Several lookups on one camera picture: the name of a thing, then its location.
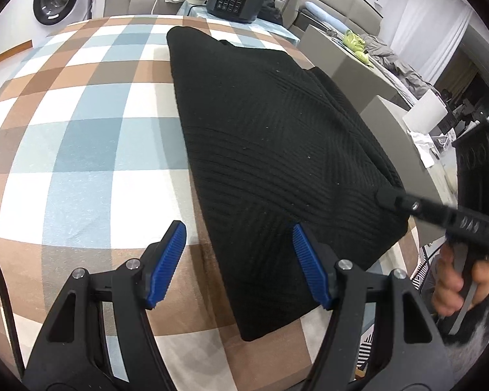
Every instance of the black ribbed fabric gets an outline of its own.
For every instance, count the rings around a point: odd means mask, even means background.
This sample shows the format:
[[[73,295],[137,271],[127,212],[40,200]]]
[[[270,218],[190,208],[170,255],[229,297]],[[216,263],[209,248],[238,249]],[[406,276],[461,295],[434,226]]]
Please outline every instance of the black ribbed fabric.
[[[378,142],[319,69],[187,27],[167,35],[201,209],[241,336],[315,308],[291,243],[312,225],[340,258],[369,268],[407,231],[374,192],[402,187]]]

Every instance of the hand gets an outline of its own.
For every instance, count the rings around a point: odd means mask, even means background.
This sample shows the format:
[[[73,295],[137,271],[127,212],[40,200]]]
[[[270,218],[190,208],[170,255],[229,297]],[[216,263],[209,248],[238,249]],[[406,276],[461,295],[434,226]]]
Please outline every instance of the hand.
[[[440,257],[437,266],[437,285],[432,303],[439,315],[451,316],[464,305],[464,299],[458,294],[464,286],[464,280],[452,266],[455,256],[449,244],[442,245]],[[469,306],[470,310],[489,295],[489,261],[479,260],[475,263],[472,269],[472,279],[478,284],[478,287]]]

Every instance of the blue rubber pad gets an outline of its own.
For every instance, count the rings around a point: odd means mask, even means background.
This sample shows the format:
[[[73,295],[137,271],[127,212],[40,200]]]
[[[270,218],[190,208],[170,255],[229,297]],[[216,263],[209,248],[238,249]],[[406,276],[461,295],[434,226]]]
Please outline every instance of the blue rubber pad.
[[[293,227],[292,239],[293,248],[295,248],[297,258],[303,268],[313,299],[329,310],[332,305],[332,299],[328,292],[328,275],[324,271],[301,225],[297,224]]]
[[[156,304],[165,298],[168,286],[179,262],[179,258],[185,249],[186,244],[186,226],[180,223],[168,242],[167,247],[152,273],[150,292],[147,296],[147,303],[150,307],[156,307]]]

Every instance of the small table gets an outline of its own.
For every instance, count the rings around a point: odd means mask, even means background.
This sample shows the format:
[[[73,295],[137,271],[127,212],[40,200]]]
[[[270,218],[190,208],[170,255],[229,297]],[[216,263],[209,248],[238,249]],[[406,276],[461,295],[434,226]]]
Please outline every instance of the small table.
[[[256,19],[252,23],[239,23],[239,22],[230,22],[224,19],[218,18],[207,12],[206,7],[193,6],[188,1],[185,1],[181,8],[178,11],[178,16],[192,16],[193,18],[205,18],[211,20],[217,20],[220,22],[225,22],[232,27],[237,27],[240,29],[248,29],[251,31],[257,30],[257,28],[261,28],[264,31],[268,31],[275,35],[278,35],[288,42],[292,43],[294,46],[298,46],[300,39],[293,35],[290,31],[288,31],[285,27],[281,25],[277,25],[272,22],[268,22],[262,19]]]

